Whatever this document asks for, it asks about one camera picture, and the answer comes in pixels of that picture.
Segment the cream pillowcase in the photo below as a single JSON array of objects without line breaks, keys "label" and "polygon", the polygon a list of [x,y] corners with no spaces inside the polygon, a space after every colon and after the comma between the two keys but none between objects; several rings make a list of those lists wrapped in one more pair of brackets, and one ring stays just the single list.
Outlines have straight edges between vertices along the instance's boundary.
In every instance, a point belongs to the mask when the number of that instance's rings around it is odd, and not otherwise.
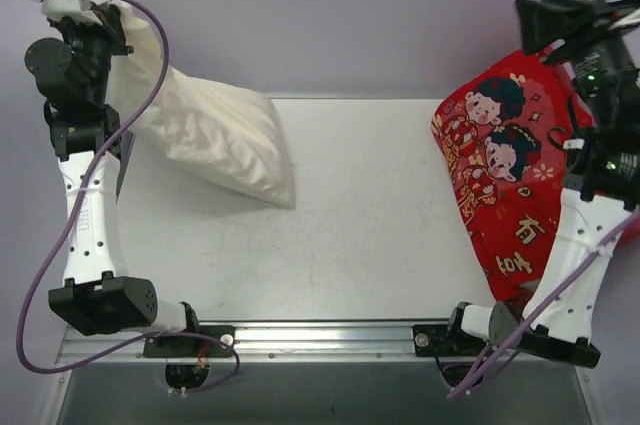
[{"label": "cream pillowcase", "polygon": [[193,75],[163,60],[171,50],[161,28],[121,0],[128,56],[111,62],[107,103],[172,165],[216,185],[286,207],[296,204],[291,160],[281,120],[264,94]]}]

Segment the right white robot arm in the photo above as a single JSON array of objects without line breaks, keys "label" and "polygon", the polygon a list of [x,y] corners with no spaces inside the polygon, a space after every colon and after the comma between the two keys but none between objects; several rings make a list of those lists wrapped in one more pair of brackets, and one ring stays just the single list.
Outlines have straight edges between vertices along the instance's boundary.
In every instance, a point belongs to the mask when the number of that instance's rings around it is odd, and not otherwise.
[{"label": "right white robot arm", "polygon": [[625,36],[639,0],[517,0],[520,51],[448,99],[433,131],[495,297],[443,330],[594,367],[596,298],[639,222],[639,70]]}]

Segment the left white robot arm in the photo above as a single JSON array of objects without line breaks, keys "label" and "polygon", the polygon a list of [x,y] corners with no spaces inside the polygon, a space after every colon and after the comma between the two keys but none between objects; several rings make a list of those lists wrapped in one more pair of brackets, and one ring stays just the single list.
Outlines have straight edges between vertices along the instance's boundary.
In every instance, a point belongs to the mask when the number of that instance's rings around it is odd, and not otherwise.
[{"label": "left white robot arm", "polygon": [[54,20],[60,38],[40,39],[25,54],[45,98],[71,223],[62,240],[68,247],[63,284],[49,291],[49,307],[85,336],[167,332],[167,345],[190,356],[202,344],[195,311],[161,300],[150,280],[130,276],[124,264],[117,225],[120,118],[105,98],[112,58],[133,48],[116,6],[92,4],[90,10],[95,22]]}]

